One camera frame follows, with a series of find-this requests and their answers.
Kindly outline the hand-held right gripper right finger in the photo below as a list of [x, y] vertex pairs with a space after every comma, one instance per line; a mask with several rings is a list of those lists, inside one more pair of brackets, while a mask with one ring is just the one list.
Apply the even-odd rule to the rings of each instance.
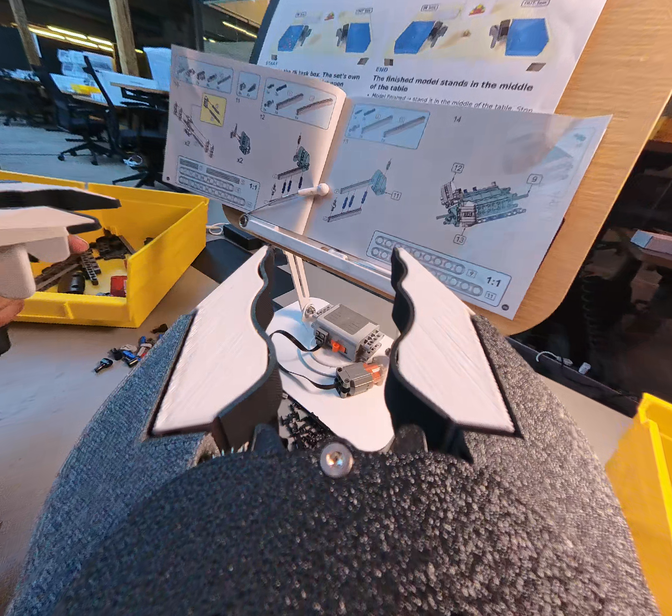
[[473, 313], [412, 253], [395, 248], [392, 344], [384, 401], [399, 452], [473, 461], [465, 433], [517, 436], [505, 389]]

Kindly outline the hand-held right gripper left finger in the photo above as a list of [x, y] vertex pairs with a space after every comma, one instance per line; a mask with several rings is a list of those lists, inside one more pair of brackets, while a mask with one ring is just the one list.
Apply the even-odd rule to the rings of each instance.
[[267, 333], [274, 270], [273, 249], [260, 248], [189, 316], [152, 436], [209, 433], [221, 451], [237, 451], [257, 425], [277, 424], [279, 368]]

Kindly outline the white document stand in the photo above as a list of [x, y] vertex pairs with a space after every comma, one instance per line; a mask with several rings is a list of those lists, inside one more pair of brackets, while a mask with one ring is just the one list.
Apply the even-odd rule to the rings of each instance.
[[380, 327], [384, 337], [375, 357], [388, 356], [392, 337], [385, 334], [370, 309], [355, 309], [344, 299], [326, 300], [312, 295], [304, 262], [386, 299], [390, 298], [390, 273], [303, 233], [313, 206], [323, 201], [327, 202], [328, 215], [340, 214], [333, 207], [338, 198], [325, 183], [291, 193], [272, 189], [269, 196], [246, 204], [240, 227], [282, 249], [287, 256], [298, 299], [282, 308], [267, 329], [287, 394], [344, 443], [362, 451], [377, 452], [387, 448], [393, 439], [384, 385], [341, 398], [335, 389], [335, 370], [354, 362], [317, 345], [312, 322], [319, 309], [343, 304]]

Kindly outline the printed instruction sheet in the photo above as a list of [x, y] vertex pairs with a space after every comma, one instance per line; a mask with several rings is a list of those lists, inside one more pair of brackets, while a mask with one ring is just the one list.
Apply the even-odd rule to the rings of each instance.
[[610, 116], [350, 97], [172, 47], [164, 177], [366, 268], [404, 248], [512, 320]]

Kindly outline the person's left hand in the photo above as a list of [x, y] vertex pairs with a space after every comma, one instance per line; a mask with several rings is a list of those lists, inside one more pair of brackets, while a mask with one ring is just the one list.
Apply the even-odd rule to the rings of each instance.
[[[82, 254], [89, 249], [89, 244], [79, 236], [69, 236], [71, 254]], [[1, 295], [1, 327], [7, 326], [23, 309], [23, 299], [10, 299]]]

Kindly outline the heap of black beams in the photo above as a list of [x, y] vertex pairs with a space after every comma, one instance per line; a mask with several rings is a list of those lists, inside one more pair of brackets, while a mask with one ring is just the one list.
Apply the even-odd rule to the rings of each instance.
[[110, 277], [128, 277], [133, 254], [130, 242], [105, 230], [82, 254], [71, 254], [63, 261], [36, 270], [36, 290], [114, 298], [110, 295]]

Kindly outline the pile of mixed brick parts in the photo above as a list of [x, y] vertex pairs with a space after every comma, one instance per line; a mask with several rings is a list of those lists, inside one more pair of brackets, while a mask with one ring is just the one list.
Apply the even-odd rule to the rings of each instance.
[[101, 358], [98, 364], [96, 364], [93, 372], [97, 375], [112, 368], [116, 362], [121, 362], [130, 369], [135, 368], [157, 345], [167, 330], [167, 324], [160, 324], [150, 331], [149, 336], [139, 337], [136, 343], [110, 349], [107, 352], [107, 356]]

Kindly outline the black office chair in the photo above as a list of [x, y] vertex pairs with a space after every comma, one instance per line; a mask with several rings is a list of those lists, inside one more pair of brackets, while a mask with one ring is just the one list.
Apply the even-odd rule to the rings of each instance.
[[91, 163], [98, 165], [98, 156], [113, 157], [113, 149], [110, 145], [110, 135], [107, 131], [107, 119], [105, 112], [95, 105], [83, 103], [69, 94], [61, 92], [50, 74], [44, 68], [34, 70], [41, 85], [51, 99], [55, 123], [59, 129], [74, 133], [82, 137], [83, 142], [61, 152], [57, 158], [65, 161], [65, 155], [76, 156], [79, 150], [88, 150], [91, 155]]
[[162, 188], [176, 191], [175, 187], [162, 178], [166, 133], [160, 127], [147, 127], [142, 116], [154, 113], [156, 109], [132, 103], [126, 108], [130, 114], [131, 125], [122, 127], [118, 108], [113, 104], [113, 99], [107, 93], [91, 60], [88, 56], [84, 56], [83, 60], [84, 71], [94, 79], [96, 87], [105, 100], [110, 150], [115, 157], [122, 160], [127, 168], [132, 169], [129, 175], [114, 179], [112, 184], [126, 183], [137, 189], [155, 189], [157, 185], [160, 185]]

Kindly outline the grey toy motor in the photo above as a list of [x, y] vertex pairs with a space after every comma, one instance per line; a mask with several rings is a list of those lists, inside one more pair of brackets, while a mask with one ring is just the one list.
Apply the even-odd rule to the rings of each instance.
[[341, 398], [384, 385], [389, 369], [389, 357], [374, 357], [370, 362], [358, 361], [340, 366], [335, 370], [335, 389]]

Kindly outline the pile of black pins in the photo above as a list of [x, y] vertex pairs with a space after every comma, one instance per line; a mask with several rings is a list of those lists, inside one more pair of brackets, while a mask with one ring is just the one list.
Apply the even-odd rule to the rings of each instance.
[[278, 410], [280, 438], [288, 451], [312, 451], [335, 438], [333, 433], [297, 401], [286, 396]]

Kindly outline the grey battery box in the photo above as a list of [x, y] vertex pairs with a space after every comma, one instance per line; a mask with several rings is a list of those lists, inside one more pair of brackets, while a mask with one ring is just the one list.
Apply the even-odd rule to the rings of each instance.
[[312, 327], [317, 345], [351, 362], [369, 363], [382, 347], [380, 327], [343, 304], [319, 309]]

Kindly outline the yellow bin with brick parts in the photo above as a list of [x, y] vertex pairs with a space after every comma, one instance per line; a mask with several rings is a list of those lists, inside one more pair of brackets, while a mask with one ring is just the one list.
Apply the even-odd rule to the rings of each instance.
[[137, 328], [206, 244], [207, 197], [97, 183], [87, 189], [121, 202], [92, 215], [134, 249], [127, 296], [37, 292], [26, 300], [19, 322]]

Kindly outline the black power adapter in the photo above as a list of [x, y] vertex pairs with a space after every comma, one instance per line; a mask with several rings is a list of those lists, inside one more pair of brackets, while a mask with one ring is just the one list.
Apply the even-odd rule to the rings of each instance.
[[254, 253], [261, 247], [266, 246], [264, 241], [231, 224], [223, 225], [222, 236], [226, 241], [250, 253]]

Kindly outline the wooden table black legs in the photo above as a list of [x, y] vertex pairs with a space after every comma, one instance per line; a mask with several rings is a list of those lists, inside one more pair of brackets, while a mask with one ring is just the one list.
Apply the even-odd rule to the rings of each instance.
[[125, 82], [120, 82], [120, 81], [110, 81], [110, 84], [112, 86], [116, 86], [119, 89], [122, 89], [122, 91], [129, 91], [133, 92], [136, 94], [147, 94], [147, 95], [153, 95], [153, 96], [160, 96], [160, 97], [169, 97], [169, 91], [165, 91], [163, 89], [152, 89], [148, 88], [146, 86], [141, 86], [138, 84], [131, 84], [131, 83], [125, 83]]

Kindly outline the nested yellow empty bins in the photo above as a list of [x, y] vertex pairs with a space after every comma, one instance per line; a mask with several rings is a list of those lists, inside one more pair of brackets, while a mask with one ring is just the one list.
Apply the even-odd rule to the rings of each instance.
[[661, 615], [671, 614], [671, 404], [645, 393], [606, 472]]

